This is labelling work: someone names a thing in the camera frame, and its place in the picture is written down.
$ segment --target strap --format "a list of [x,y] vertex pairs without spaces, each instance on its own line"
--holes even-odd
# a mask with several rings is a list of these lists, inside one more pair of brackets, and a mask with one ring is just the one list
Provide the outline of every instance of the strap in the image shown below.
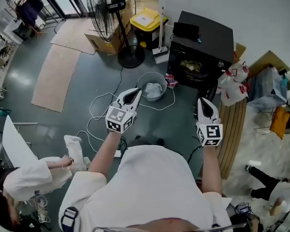
[[61,227],[63,232],[74,232],[75,219],[78,210],[75,207],[68,207],[61,218]]

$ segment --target yellow lid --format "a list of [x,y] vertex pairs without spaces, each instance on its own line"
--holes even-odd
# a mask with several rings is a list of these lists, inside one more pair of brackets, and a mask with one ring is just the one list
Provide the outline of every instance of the yellow lid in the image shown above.
[[144,8],[140,13],[130,18],[132,25],[146,32],[155,30],[160,26],[160,15],[158,11]]

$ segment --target fan base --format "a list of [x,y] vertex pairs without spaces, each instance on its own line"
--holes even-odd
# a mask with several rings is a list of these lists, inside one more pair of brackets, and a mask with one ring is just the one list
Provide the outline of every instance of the fan base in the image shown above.
[[118,53],[118,62],[125,68],[137,67],[144,59],[144,49],[138,45],[126,46]]

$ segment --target person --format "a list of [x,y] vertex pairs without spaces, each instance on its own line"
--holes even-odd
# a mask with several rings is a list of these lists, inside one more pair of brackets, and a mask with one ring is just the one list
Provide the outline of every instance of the person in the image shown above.
[[270,210],[271,216],[275,216],[279,210],[284,213],[290,211],[290,179],[285,178],[281,181],[253,166],[247,166],[246,170],[265,185],[264,188],[251,190],[250,195],[252,198],[264,199],[274,204]]
[[64,232],[180,232],[231,224],[214,147],[203,148],[202,191],[180,154],[166,149],[162,140],[150,145],[139,136],[107,182],[120,138],[110,132],[88,171],[73,177],[59,210]]
[[0,169],[0,225],[15,231],[20,224],[16,206],[60,188],[77,171],[85,171],[79,137],[64,136],[69,156],[47,157],[20,168]]

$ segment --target clothing rack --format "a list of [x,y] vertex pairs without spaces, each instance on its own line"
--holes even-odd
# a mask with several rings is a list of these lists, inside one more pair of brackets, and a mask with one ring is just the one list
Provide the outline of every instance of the clothing rack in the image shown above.
[[[21,6],[21,5],[23,5],[24,3],[26,3],[26,1],[27,0],[15,0],[14,1],[14,3],[15,3],[15,6]],[[20,18],[24,23],[25,23],[25,25],[27,24],[26,23],[26,21],[19,15],[19,13],[16,11],[16,9],[14,9],[10,4],[8,4],[9,5],[9,7],[16,13],[16,15],[17,15],[17,17],[18,18]],[[63,21],[63,20],[65,20],[65,19],[61,19],[61,20],[56,20],[55,18],[54,18],[54,16],[49,12],[49,10],[48,9],[46,9],[46,7],[44,6],[44,4],[43,4],[43,8],[48,12],[48,14],[53,18],[53,20],[55,21],[55,23],[57,24],[56,26],[54,26],[54,32],[57,34],[57,32],[56,32],[56,28],[57,28],[57,26],[59,25],[59,23],[61,22],[61,21]],[[41,26],[46,26],[46,25],[49,25],[49,24],[53,24],[53,22],[52,23],[46,23],[46,24],[41,24],[39,27],[38,27],[38,30],[40,30],[40,27]],[[41,34],[46,34],[46,32],[40,32],[40,31],[37,31],[36,30],[36,28],[35,27],[33,27],[32,25],[29,25],[28,24],[28,26],[30,26],[31,28],[32,28],[32,30],[36,33],[36,35],[37,36],[39,36],[39,35],[41,35]]]

